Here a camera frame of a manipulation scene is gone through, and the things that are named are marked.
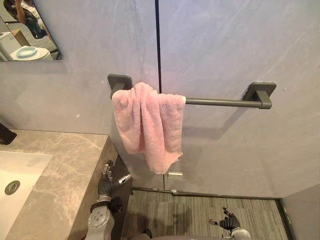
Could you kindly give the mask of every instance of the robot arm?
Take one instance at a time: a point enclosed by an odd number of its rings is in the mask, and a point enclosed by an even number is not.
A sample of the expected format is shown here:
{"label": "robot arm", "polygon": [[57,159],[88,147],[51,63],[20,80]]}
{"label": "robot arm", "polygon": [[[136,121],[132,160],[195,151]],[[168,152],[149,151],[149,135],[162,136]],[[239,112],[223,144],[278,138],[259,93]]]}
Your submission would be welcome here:
{"label": "robot arm", "polygon": [[232,240],[250,240],[251,236],[249,232],[245,229],[235,228],[231,231],[231,239]]}
{"label": "robot arm", "polygon": [[113,181],[110,164],[106,164],[98,183],[98,200],[90,208],[88,233],[86,240],[111,240],[111,232],[115,225],[112,212],[121,211],[120,206],[113,206],[111,195],[126,183],[131,174]]}

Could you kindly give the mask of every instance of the faucet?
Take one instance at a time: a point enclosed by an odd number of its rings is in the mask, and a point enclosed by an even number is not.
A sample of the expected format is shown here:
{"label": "faucet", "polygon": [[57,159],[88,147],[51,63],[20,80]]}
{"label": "faucet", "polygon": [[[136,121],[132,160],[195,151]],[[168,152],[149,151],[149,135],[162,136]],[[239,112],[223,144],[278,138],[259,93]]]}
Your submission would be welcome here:
{"label": "faucet", "polygon": [[16,136],[16,133],[10,131],[0,123],[0,144],[8,145],[15,139]]}

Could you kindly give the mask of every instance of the towel bar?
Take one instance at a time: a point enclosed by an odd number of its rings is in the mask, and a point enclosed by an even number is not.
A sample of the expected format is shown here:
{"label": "towel bar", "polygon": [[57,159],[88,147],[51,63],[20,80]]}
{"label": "towel bar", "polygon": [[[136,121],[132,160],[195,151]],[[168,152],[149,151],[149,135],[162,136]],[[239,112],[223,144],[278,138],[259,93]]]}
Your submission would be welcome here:
{"label": "towel bar", "polygon": [[[132,88],[130,76],[109,74],[107,78],[111,87],[110,98],[118,90],[129,90]],[[270,109],[272,107],[270,95],[276,89],[276,86],[274,82],[253,82],[249,85],[242,100],[187,97],[185,104]]]}

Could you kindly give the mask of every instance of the sink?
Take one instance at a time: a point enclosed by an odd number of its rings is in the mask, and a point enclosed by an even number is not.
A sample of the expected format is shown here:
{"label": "sink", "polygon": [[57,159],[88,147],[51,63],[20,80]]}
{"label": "sink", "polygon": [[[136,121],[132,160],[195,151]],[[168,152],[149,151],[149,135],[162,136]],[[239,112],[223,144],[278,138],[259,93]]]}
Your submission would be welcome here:
{"label": "sink", "polygon": [[0,240],[4,240],[52,155],[0,151]]}

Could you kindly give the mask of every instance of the floor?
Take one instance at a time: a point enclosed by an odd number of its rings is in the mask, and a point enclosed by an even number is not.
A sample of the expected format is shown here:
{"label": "floor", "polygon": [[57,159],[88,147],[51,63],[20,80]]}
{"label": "floor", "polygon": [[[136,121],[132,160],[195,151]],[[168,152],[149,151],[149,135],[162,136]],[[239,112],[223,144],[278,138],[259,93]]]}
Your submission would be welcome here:
{"label": "floor", "polygon": [[227,207],[253,240],[287,240],[274,200],[173,196],[171,193],[133,191],[129,198],[122,240],[149,228],[153,237],[185,235],[220,237],[223,229],[209,219],[222,220]]}

